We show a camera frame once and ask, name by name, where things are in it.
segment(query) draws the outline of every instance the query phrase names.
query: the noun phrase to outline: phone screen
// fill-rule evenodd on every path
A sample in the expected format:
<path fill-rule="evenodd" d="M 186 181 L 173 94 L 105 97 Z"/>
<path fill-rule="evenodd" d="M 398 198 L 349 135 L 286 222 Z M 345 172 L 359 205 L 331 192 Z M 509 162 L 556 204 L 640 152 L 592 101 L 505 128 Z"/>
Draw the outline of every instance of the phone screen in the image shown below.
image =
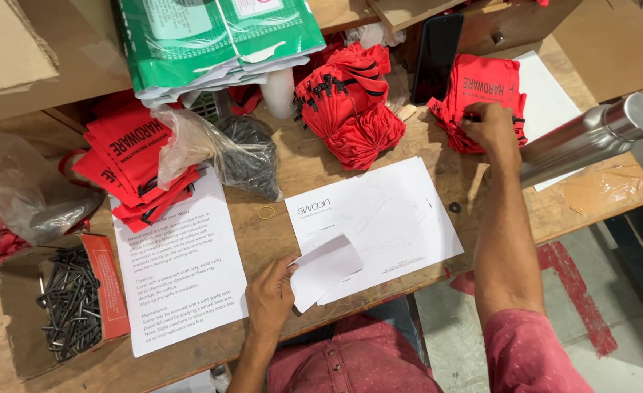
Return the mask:
<path fill-rule="evenodd" d="M 414 105 L 427 103 L 431 97 L 442 100 L 448 93 L 463 20 L 462 14 L 450 14 L 425 21 L 413 81 Z"/>

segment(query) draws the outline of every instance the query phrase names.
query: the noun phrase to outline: green plastic package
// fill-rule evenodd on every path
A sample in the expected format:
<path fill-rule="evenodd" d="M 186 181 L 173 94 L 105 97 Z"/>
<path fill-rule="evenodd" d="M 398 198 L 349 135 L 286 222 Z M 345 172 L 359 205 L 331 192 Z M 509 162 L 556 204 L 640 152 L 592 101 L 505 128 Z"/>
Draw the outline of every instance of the green plastic package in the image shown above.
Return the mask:
<path fill-rule="evenodd" d="M 305 0 L 118 0 L 135 95 L 240 84 L 325 47 Z"/>

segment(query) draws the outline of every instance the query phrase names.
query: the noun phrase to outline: stainless steel thermos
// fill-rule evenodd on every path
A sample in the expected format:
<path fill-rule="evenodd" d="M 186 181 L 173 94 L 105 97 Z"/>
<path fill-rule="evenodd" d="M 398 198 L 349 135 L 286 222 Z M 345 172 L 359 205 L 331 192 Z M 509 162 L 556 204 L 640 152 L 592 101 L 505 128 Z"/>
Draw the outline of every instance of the stainless steel thermos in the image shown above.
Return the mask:
<path fill-rule="evenodd" d="M 643 138 L 643 93 L 598 105 L 520 149 L 523 188 L 629 151 Z"/>

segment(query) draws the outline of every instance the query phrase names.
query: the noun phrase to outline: white cylinder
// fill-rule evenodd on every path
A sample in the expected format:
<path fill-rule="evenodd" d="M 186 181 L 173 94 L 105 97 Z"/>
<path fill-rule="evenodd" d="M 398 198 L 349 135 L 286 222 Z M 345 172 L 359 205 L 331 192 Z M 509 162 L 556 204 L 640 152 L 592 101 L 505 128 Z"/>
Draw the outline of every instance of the white cylinder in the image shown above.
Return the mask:
<path fill-rule="evenodd" d="M 268 73 L 268 81 L 260 84 L 265 105 L 276 119 L 289 119 L 295 113 L 292 97 L 295 92 L 295 80 L 292 67 Z"/>

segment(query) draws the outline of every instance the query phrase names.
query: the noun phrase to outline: care instruction paper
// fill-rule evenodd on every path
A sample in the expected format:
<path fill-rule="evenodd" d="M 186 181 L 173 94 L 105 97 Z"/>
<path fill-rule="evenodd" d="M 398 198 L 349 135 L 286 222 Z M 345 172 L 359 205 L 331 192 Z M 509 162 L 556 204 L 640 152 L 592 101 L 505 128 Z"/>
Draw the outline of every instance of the care instruction paper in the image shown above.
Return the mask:
<path fill-rule="evenodd" d="M 248 316 L 246 276 L 214 169 L 193 186 L 191 198 L 137 234 L 113 218 L 135 357 Z"/>
<path fill-rule="evenodd" d="M 318 300 L 324 305 L 464 253 L 418 157 L 285 200 L 302 255 L 345 234 L 363 268 Z"/>
<path fill-rule="evenodd" d="M 345 277 L 362 269 L 351 241 L 341 234 L 297 258 L 299 266 L 290 278 L 295 307 L 303 313 Z"/>
<path fill-rule="evenodd" d="M 528 143 L 581 114 L 579 107 L 561 88 L 534 50 L 513 60 L 520 62 L 520 92 L 527 94 L 523 131 Z M 542 191 L 578 171 L 536 184 L 535 190 Z"/>

